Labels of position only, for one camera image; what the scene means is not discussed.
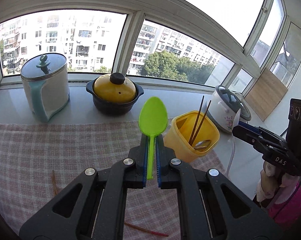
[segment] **pot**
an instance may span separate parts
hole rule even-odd
[[[121,73],[106,74],[88,82],[86,91],[92,94],[95,107],[107,115],[128,113],[144,94],[140,85]]]
[[[240,121],[251,120],[247,106],[232,91],[224,86],[216,86],[207,116],[219,130],[231,133],[235,114],[241,109]]]
[[[30,109],[41,122],[60,111],[69,100],[66,57],[47,53],[27,61],[20,71]]]

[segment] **white electric pot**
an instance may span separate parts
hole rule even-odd
[[[235,114],[241,109],[240,121],[251,120],[251,114],[246,105],[228,88],[216,86],[211,97],[211,104],[207,115],[217,128],[224,132],[231,133]]]
[[[47,53],[27,61],[20,71],[30,109],[41,122],[60,111],[69,100],[67,61]]]

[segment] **black pot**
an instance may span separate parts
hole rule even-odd
[[[126,114],[128,113],[131,109],[132,106],[136,103],[137,99],[144,94],[144,90],[140,85],[137,85],[136,83],[134,83],[135,88],[136,88],[136,95],[135,98],[128,102],[128,103],[124,103],[124,104],[117,104],[117,103],[113,103],[113,102],[108,102],[106,100],[103,100],[101,98],[99,98],[93,91],[93,86],[94,83],[96,81],[96,79],[90,81],[87,83],[86,85],[86,91],[88,93],[92,94],[92,100],[94,102],[94,105],[96,106],[96,108],[101,111],[103,114],[107,114],[107,115],[122,115],[122,114]]]

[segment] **checkered cloth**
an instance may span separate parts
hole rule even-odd
[[[139,145],[140,138],[137,122],[0,124],[1,215],[18,233],[21,225],[53,198],[52,170],[60,191],[86,168],[102,170],[126,158],[129,149]],[[213,151],[192,166],[225,171]],[[167,233],[167,239],[180,239],[176,190],[160,190],[156,178],[148,181],[144,189],[128,189],[125,220]],[[124,239],[158,236],[124,226]]]

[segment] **silver screw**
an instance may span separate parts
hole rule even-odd
[[[85,170],[85,174],[88,176],[91,176],[95,173],[95,170],[93,168],[88,168]]]
[[[126,158],[126,159],[123,161],[123,163],[124,163],[125,165],[131,165],[131,164],[133,164],[133,162],[134,162],[134,160],[131,159],[131,158]]]
[[[219,172],[218,172],[218,170],[216,170],[216,169],[210,169],[209,170],[209,175],[211,175],[211,176],[217,176],[219,174]]]
[[[178,158],[171,159],[172,165],[179,165],[181,163],[181,160]]]

